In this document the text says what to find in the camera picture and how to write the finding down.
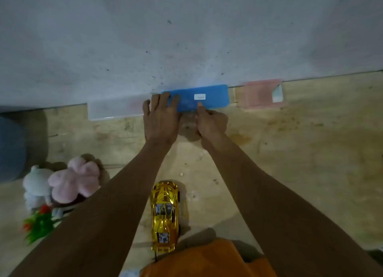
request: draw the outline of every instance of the hand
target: hand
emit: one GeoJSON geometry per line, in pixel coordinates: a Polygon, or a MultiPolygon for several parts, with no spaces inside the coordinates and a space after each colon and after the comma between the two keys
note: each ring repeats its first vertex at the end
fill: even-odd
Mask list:
{"type": "Polygon", "coordinates": [[[149,110],[150,100],[144,101],[144,131],[148,142],[167,143],[172,145],[177,139],[180,117],[177,106],[180,97],[176,95],[167,106],[169,92],[161,95],[152,95],[152,109],[149,110]]]}
{"type": "Polygon", "coordinates": [[[213,140],[226,131],[228,117],[217,111],[206,110],[202,103],[197,106],[197,129],[203,139],[213,140]]]}

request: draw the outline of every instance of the pink plush toy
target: pink plush toy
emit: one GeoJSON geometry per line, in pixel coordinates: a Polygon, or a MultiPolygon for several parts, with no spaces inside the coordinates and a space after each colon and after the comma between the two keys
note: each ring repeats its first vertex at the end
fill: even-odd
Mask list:
{"type": "Polygon", "coordinates": [[[68,163],[68,169],[53,173],[48,183],[53,187],[52,198],[59,203],[70,203],[78,194],[89,197],[100,187],[100,170],[96,163],[75,157],[68,163]]]}

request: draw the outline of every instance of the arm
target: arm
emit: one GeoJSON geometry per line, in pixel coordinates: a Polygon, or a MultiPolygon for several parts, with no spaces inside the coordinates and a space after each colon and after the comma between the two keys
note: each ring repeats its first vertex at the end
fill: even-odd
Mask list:
{"type": "Polygon", "coordinates": [[[224,134],[224,120],[222,114],[199,105],[197,127],[203,146],[279,277],[383,275],[341,228],[262,171],[233,143],[224,134]]]}
{"type": "Polygon", "coordinates": [[[144,102],[140,153],[37,246],[10,276],[118,276],[160,165],[177,138],[178,99],[144,102]]]}

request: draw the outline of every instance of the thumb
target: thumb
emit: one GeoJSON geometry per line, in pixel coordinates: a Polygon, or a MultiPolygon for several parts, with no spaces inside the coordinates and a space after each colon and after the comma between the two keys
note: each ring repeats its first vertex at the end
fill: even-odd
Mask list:
{"type": "Polygon", "coordinates": [[[203,104],[199,101],[198,103],[197,103],[197,114],[198,115],[203,115],[203,114],[205,114],[205,113],[207,113],[206,112],[206,108],[203,106],[203,104]]]}

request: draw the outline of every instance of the forearm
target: forearm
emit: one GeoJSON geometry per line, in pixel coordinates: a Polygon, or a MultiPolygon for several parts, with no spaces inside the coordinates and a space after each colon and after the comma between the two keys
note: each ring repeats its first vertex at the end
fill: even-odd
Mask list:
{"type": "Polygon", "coordinates": [[[118,276],[169,145],[147,142],[76,208],[11,276],[118,276]]]}
{"type": "Polygon", "coordinates": [[[204,146],[278,276],[381,274],[330,219],[257,167],[227,136],[214,139],[204,146]]]}

